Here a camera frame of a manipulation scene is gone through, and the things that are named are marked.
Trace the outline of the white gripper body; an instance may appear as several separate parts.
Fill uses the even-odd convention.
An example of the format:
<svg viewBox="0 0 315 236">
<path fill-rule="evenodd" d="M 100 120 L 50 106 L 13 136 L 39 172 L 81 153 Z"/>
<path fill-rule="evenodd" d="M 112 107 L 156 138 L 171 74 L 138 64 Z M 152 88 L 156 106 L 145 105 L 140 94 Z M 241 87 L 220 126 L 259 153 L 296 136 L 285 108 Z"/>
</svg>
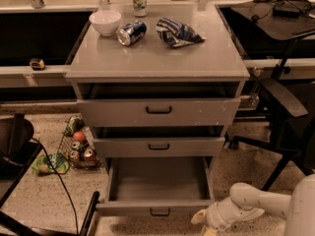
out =
<svg viewBox="0 0 315 236">
<path fill-rule="evenodd" d="M 231 198 L 214 203 L 206 209 L 205 225 L 218 231 L 225 231 L 234 222 L 247 221 L 258 218 L 264 213 L 260 208 L 242 208 L 235 204 Z"/>
</svg>

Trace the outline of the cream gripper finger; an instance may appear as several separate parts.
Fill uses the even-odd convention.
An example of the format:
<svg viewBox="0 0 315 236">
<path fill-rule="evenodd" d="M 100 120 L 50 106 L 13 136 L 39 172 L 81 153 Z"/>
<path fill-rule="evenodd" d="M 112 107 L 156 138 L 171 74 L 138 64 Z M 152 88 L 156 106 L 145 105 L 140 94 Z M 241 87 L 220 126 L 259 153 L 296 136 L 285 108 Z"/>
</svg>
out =
<svg viewBox="0 0 315 236">
<path fill-rule="evenodd" d="M 197 211 L 192 219 L 191 219 L 191 223 L 192 224 L 204 224 L 206 222 L 206 211 L 204 209 L 201 209 L 199 211 Z"/>
<path fill-rule="evenodd" d="M 201 232 L 202 236 L 218 236 L 218 232 L 214 228 L 204 226 Z"/>
</svg>

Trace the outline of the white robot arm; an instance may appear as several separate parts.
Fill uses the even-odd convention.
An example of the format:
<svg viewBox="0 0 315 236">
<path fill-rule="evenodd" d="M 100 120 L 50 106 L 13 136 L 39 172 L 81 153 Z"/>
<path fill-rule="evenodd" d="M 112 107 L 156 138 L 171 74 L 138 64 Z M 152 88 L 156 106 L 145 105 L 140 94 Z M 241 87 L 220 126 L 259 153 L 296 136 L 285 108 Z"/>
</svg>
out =
<svg viewBox="0 0 315 236">
<path fill-rule="evenodd" d="M 291 195 L 235 183 L 229 196 L 197 211 L 191 222 L 202 224 L 202 236 L 217 236 L 236 221 L 252 220 L 264 212 L 285 220 L 283 236 L 315 236 L 315 175 L 303 178 Z"/>
</svg>

